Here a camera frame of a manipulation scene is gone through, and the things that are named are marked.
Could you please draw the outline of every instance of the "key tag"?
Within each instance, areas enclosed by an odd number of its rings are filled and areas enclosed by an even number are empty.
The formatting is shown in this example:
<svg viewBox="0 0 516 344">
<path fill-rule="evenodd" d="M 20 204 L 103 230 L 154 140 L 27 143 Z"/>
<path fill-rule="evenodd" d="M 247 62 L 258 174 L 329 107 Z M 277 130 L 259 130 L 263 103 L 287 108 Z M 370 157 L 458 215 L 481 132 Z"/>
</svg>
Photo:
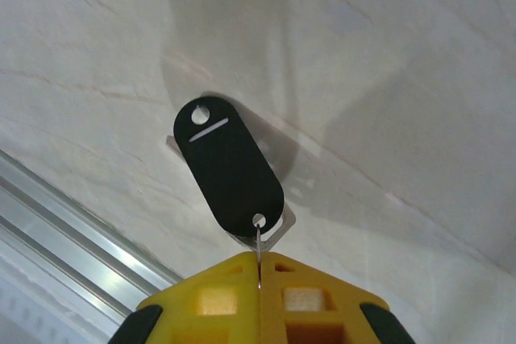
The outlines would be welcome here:
<svg viewBox="0 0 516 344">
<path fill-rule="evenodd" d="M 235 107 L 220 97 L 192 100 L 177 114 L 173 134 L 167 144 L 188 164 L 219 225 L 246 247 L 270 250 L 295 217 Z M 257 229 L 271 234 L 261 241 Z"/>
</svg>

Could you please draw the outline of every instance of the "yellow plastic part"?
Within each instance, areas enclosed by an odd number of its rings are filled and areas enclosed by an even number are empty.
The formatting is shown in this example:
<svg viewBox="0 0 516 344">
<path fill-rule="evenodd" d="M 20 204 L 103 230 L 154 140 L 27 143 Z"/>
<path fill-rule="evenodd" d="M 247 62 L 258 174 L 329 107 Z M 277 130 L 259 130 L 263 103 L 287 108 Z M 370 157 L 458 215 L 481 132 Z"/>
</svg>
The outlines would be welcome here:
<svg viewBox="0 0 516 344">
<path fill-rule="evenodd" d="M 380 344 L 372 293 L 276 253 L 237 255 L 142 302 L 163 312 L 147 344 Z"/>
<path fill-rule="evenodd" d="M 142 302 L 163 312 L 146 344 L 258 344 L 256 254 L 243 253 Z"/>
</svg>

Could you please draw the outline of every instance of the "black key tag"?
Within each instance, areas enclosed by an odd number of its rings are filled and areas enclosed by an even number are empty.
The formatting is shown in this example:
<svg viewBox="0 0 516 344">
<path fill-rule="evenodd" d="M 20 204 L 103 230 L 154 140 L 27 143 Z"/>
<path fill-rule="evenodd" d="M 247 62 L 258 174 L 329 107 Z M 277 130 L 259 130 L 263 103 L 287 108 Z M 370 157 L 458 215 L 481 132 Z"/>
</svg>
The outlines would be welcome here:
<svg viewBox="0 0 516 344">
<path fill-rule="evenodd" d="M 255 215 L 265 217 L 262 234 L 278 222 L 283 188 L 228 101 L 200 97 L 180 110 L 174 138 L 215 219 L 228 233 L 253 237 Z"/>
</svg>

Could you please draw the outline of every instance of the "white marble surface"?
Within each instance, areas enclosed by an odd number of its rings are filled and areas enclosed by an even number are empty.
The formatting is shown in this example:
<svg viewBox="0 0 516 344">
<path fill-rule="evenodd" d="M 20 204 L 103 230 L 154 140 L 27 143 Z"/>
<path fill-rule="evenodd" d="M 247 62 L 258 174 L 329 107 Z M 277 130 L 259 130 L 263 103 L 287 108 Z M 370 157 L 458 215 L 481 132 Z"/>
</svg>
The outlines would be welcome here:
<svg viewBox="0 0 516 344">
<path fill-rule="evenodd" d="M 383 296 L 419 344 L 514 342 L 516 0 L 0 10 L 0 147 L 183 276 L 239 251 L 164 145 L 212 91 L 298 216 L 276 251 Z"/>
</svg>

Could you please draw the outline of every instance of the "metal track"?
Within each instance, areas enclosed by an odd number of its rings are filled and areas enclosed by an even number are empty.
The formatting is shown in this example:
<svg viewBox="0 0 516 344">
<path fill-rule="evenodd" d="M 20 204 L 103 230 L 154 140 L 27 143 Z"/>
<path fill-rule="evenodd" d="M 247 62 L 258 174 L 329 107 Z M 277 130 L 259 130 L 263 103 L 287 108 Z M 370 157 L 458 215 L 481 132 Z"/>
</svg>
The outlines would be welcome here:
<svg viewBox="0 0 516 344">
<path fill-rule="evenodd" d="M 2 246 L 4 265 L 13 256 L 6 253 L 8 247 L 34 265 L 34 271 L 26 275 L 43 272 L 116 325 L 141 300 L 181 280 L 0 151 Z M 9 265 L 18 266 L 12 259 Z"/>
</svg>

